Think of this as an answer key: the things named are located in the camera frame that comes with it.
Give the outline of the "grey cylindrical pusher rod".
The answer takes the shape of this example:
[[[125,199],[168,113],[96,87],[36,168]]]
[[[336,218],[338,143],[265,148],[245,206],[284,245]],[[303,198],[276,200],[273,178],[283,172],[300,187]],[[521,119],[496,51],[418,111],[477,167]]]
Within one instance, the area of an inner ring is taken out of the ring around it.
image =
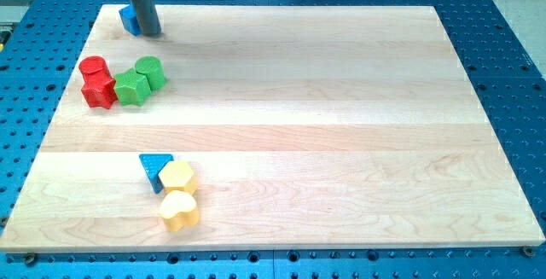
[[[143,36],[158,37],[161,25],[154,0],[131,0]]]

